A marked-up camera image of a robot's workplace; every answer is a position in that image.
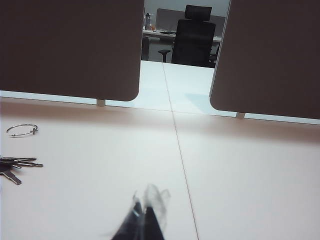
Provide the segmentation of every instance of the desk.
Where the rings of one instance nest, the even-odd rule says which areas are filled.
[[[194,221],[202,240],[320,238],[320,126],[216,116],[211,68],[141,67],[128,107],[0,98],[1,154],[44,164],[0,178],[1,240],[111,239],[148,183],[171,194],[166,240],[196,240]],[[20,123],[39,132],[9,138]]]
[[[175,34],[164,34],[164,33],[160,33],[159,31],[142,30],[142,34],[145,36],[160,38],[160,39],[163,38],[163,39],[174,40],[176,38]],[[218,36],[213,37],[213,43],[220,43],[220,42],[221,42],[221,37],[218,37]]]

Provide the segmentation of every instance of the wall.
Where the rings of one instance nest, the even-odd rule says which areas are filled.
[[[186,5],[212,7],[211,15],[226,17],[230,0],[144,0],[146,13],[157,13],[157,9],[184,11]]]

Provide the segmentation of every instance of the silver key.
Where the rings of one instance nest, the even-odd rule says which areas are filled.
[[[11,180],[17,185],[20,185],[22,182],[19,178],[16,177],[11,171],[11,166],[9,164],[0,164],[0,175],[6,176],[7,179]]]

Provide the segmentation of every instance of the black office chair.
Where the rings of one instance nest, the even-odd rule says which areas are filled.
[[[184,17],[178,21],[173,45],[171,63],[199,67],[210,67],[210,52],[214,39],[216,25],[210,20],[212,7],[185,7]],[[166,62],[170,50],[158,51]]]

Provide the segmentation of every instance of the metal key ring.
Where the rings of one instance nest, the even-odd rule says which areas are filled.
[[[26,136],[26,135],[29,135],[29,134],[34,135],[35,132],[38,131],[38,126],[35,125],[35,124],[19,124],[19,125],[15,125],[15,126],[9,127],[9,128],[6,130],[6,133],[8,134],[10,130],[12,130],[12,129],[14,129],[14,128],[22,127],[22,126],[31,126],[31,127],[33,127],[33,129],[30,130],[30,132],[26,132],[26,133],[22,133],[22,134],[9,134],[9,136],[11,136],[11,137],[19,137],[19,136]]]

